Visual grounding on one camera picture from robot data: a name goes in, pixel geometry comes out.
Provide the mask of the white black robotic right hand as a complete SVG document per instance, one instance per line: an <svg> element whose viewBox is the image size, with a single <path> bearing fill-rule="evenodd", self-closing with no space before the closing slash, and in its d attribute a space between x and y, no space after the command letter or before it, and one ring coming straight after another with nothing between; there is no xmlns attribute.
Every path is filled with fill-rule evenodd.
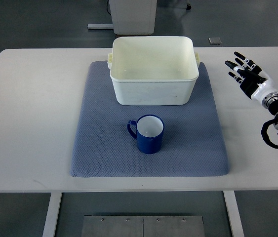
<svg viewBox="0 0 278 237"><path fill-rule="evenodd" d="M225 61L232 71L228 75L238 84L244 94L261 102L268 94L275 92L271 77L253 60L235 51L235 61Z"/></svg>

